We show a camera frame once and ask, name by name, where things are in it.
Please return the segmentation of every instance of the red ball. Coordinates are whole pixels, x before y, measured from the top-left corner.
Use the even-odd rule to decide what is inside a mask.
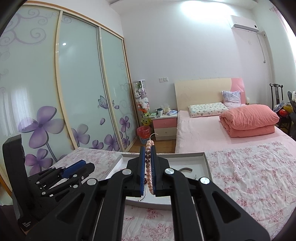
[[[286,110],[280,110],[279,115],[282,117],[287,117],[289,115],[289,112],[287,112]]]

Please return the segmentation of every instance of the air conditioner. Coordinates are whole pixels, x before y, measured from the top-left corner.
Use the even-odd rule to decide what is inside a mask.
[[[255,32],[255,33],[259,32],[256,22],[248,18],[231,15],[229,24],[231,28],[244,29],[244,30]]]

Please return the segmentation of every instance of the wooden floor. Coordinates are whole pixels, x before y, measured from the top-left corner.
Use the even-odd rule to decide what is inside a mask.
[[[155,137],[152,137],[151,140],[154,141],[157,153],[175,153],[176,140],[156,141]],[[139,153],[141,146],[146,145],[141,144],[140,139],[138,138],[128,152]]]

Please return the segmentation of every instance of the wardrobe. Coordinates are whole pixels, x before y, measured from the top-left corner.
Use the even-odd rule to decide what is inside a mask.
[[[22,134],[28,175],[79,147],[128,151],[135,113],[121,36],[54,5],[17,11],[0,38],[0,144]]]

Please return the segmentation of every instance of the red plastic bag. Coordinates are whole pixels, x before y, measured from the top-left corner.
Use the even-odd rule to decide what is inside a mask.
[[[150,126],[140,126],[139,128],[137,128],[137,134],[141,138],[149,138],[151,135]]]

